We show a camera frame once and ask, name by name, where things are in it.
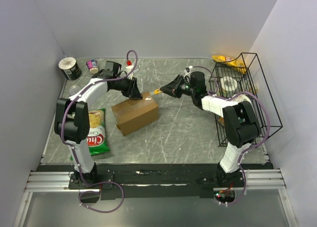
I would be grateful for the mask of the brown cardboard express box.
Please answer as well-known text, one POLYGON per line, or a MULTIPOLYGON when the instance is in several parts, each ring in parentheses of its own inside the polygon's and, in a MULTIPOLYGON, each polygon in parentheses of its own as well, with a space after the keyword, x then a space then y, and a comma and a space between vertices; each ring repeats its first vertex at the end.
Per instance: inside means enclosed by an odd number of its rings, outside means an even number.
POLYGON ((158 120, 159 106, 150 92, 144 92, 141 100, 127 99, 111 107, 116 126, 127 136, 158 120))

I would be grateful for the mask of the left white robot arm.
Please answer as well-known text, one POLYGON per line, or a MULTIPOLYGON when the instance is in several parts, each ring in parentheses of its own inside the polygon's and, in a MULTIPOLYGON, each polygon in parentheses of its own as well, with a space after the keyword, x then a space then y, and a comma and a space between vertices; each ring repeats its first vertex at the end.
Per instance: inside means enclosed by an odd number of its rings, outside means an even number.
POLYGON ((105 68, 92 76, 89 83, 69 98, 60 98, 56 103, 54 132, 59 135, 74 161, 74 175, 86 188, 97 185, 96 163, 92 159, 87 137, 90 131, 89 106, 109 90, 120 91, 123 96, 141 100, 143 97, 137 87, 133 72, 137 63, 125 76, 120 76, 121 64, 107 61, 105 68))

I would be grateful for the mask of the yellow utility knife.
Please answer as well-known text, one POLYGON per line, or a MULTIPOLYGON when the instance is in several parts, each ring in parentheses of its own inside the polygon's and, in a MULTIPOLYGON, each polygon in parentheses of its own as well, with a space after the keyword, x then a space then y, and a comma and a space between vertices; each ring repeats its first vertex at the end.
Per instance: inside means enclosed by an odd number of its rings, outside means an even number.
POLYGON ((153 95, 157 95, 157 94, 160 94, 162 91, 160 89, 155 89, 154 91, 150 92, 150 95, 153 96, 153 95))

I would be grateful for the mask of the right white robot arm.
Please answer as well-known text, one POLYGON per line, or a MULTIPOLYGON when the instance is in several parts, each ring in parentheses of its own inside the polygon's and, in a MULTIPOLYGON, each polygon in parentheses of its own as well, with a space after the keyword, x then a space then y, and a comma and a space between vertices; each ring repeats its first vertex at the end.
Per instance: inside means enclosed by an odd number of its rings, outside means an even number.
POLYGON ((207 92, 205 75, 194 71, 189 78, 178 75, 160 90, 174 98, 182 95, 191 97, 193 104, 201 110, 211 112, 224 120, 227 147, 217 165, 216 180, 221 186, 228 186, 238 175, 243 151, 260 135, 260 125, 249 101, 228 101, 207 92))

